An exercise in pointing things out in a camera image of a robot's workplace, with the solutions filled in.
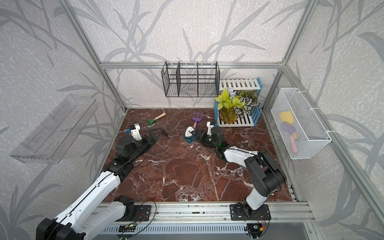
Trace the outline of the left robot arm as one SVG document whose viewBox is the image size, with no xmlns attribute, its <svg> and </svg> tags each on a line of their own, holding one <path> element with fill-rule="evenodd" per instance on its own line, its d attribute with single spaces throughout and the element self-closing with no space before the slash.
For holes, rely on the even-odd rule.
<svg viewBox="0 0 384 240">
<path fill-rule="evenodd" d="M 120 138 L 117 156 L 93 184 L 68 208 L 55 218 L 42 220 L 36 229 L 37 240 L 92 240 L 106 227 L 117 220 L 130 221 L 145 218 L 140 216 L 133 199 L 117 197 L 107 208 L 96 215 L 93 211 L 110 192 L 116 189 L 134 169 L 134 162 L 145 155 L 166 131 L 149 129 L 147 135 L 130 130 Z"/>
</svg>

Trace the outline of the teal alarm clock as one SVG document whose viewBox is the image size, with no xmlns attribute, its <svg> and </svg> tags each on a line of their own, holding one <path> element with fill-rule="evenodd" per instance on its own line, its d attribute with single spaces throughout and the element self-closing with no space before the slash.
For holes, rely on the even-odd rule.
<svg viewBox="0 0 384 240">
<path fill-rule="evenodd" d="M 184 133 L 184 139 L 186 140 L 186 142 L 187 142 L 187 137 L 193 136 L 191 135 L 190 130 L 195 130 L 195 129 L 192 126 L 187 127 Z"/>
</svg>

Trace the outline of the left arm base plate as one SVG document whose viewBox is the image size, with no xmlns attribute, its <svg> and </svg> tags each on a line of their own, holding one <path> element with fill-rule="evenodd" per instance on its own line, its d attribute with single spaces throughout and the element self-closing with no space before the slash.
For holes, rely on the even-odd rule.
<svg viewBox="0 0 384 240">
<path fill-rule="evenodd" d="M 118 196 L 114 199 L 115 202 L 122 203 L 125 207 L 125 213 L 122 218 L 117 222 L 134 221 L 134 222 L 148 222 L 151 213 L 151 205 L 136 205 L 132 198 L 126 196 Z"/>
</svg>

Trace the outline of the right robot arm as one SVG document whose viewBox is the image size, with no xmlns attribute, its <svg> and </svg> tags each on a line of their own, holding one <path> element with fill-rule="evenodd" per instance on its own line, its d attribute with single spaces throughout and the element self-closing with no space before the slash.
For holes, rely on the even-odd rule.
<svg viewBox="0 0 384 240">
<path fill-rule="evenodd" d="M 221 127 L 212 126 L 207 131 L 188 127 L 184 136 L 188 143 L 199 141 L 214 149 L 219 159 L 247 169 L 253 189 L 245 199 L 245 207 L 251 211 L 261 208 L 287 181 L 286 174 L 269 151 L 248 151 L 233 146 L 226 141 Z"/>
</svg>

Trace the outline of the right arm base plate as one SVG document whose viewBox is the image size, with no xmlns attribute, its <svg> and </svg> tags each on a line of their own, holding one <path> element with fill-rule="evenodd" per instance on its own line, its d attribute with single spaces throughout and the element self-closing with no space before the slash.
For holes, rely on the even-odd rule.
<svg viewBox="0 0 384 240">
<path fill-rule="evenodd" d="M 257 210 L 253 210 L 248 204 L 231 204 L 230 215 L 232 221 L 270 221 L 272 219 L 267 204 L 263 204 Z"/>
</svg>

